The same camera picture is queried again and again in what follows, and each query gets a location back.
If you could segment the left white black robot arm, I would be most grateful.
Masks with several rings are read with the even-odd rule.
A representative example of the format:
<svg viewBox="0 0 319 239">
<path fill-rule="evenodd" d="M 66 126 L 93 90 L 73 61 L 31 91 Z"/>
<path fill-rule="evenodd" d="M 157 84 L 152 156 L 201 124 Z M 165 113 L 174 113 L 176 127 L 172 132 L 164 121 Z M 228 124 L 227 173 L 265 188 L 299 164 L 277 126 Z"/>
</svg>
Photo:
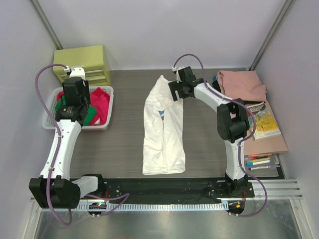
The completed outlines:
<svg viewBox="0 0 319 239">
<path fill-rule="evenodd" d="M 70 181 L 70 164 L 77 137 L 90 104 L 88 82 L 71 77 L 63 83 L 65 102 L 57 110 L 55 136 L 45 167 L 32 178 L 29 189 L 43 209 L 75 209 L 81 198 L 90 193 L 105 193 L 101 174 L 85 174 Z"/>
</svg>

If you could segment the white printed t shirt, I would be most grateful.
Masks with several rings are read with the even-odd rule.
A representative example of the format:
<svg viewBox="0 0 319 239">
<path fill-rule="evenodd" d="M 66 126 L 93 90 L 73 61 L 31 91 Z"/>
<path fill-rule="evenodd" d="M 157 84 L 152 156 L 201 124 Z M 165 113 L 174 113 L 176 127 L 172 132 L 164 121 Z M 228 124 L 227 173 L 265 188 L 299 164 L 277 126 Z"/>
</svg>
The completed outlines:
<svg viewBox="0 0 319 239">
<path fill-rule="evenodd" d="M 183 100 L 173 100 L 168 83 L 161 75 L 145 100 L 143 175 L 185 171 Z"/>
</svg>

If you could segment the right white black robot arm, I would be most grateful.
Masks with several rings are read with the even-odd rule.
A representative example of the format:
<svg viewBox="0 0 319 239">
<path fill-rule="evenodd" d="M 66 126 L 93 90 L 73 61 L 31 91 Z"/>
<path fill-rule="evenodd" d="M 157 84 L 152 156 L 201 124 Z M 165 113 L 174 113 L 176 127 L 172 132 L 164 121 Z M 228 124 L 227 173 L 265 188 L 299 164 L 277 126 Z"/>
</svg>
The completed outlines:
<svg viewBox="0 0 319 239">
<path fill-rule="evenodd" d="M 174 101 L 196 98 L 216 112 L 217 132 L 226 147 L 225 191 L 229 196 L 242 196 L 248 186 L 243 140 L 250 128 L 243 101 L 224 96 L 204 79 L 196 78 L 190 67 L 172 67 L 172 71 L 176 80 L 168 86 Z"/>
</svg>

